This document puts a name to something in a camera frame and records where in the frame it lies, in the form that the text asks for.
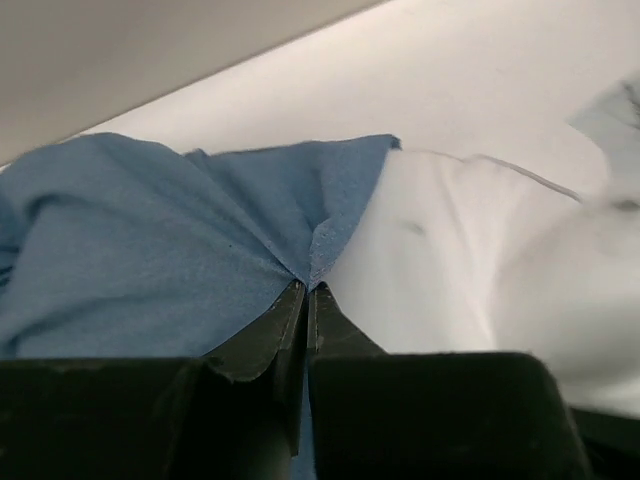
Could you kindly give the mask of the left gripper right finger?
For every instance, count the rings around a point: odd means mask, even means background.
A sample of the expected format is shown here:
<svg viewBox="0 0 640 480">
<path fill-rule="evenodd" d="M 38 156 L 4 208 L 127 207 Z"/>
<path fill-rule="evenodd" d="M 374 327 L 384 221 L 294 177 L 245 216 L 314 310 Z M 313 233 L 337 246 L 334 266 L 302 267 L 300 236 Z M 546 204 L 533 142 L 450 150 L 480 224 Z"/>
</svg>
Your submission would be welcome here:
<svg viewBox="0 0 640 480">
<path fill-rule="evenodd" d="M 309 396 L 321 479 L 589 479 L 547 368 L 514 352 L 389 354 L 327 286 L 309 303 Z"/>
</svg>

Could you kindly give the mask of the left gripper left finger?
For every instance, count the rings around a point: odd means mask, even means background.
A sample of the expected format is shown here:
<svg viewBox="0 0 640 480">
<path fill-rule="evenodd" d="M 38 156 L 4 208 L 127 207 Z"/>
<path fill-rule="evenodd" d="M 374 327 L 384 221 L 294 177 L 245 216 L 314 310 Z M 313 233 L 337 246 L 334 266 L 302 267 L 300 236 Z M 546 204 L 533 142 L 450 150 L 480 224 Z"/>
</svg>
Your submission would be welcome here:
<svg viewBox="0 0 640 480">
<path fill-rule="evenodd" d="M 299 445 L 306 290 L 198 358 L 1 365 L 5 479 L 285 479 Z"/>
</svg>

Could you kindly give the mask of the white pillow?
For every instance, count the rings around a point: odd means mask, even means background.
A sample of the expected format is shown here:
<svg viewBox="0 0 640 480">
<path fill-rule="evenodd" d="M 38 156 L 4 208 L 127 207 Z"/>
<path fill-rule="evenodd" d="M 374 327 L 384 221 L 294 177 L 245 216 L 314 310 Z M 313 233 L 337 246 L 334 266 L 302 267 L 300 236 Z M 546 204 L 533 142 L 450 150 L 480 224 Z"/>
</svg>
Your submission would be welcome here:
<svg viewBox="0 0 640 480">
<path fill-rule="evenodd" d="M 525 352 L 570 404 L 639 413 L 637 193 L 394 152 L 325 280 L 389 353 Z"/>
</svg>

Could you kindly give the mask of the blue pillowcase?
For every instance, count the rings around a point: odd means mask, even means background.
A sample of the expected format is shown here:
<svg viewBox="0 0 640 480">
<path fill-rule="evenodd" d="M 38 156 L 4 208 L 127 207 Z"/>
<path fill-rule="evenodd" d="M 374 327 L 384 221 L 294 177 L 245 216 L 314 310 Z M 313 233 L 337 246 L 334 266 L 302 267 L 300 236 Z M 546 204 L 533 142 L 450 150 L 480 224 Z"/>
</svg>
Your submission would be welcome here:
<svg viewBox="0 0 640 480">
<path fill-rule="evenodd" d="M 200 356 L 316 286 L 353 235 L 388 134 L 210 155 L 103 133 L 1 175 L 1 355 Z"/>
</svg>

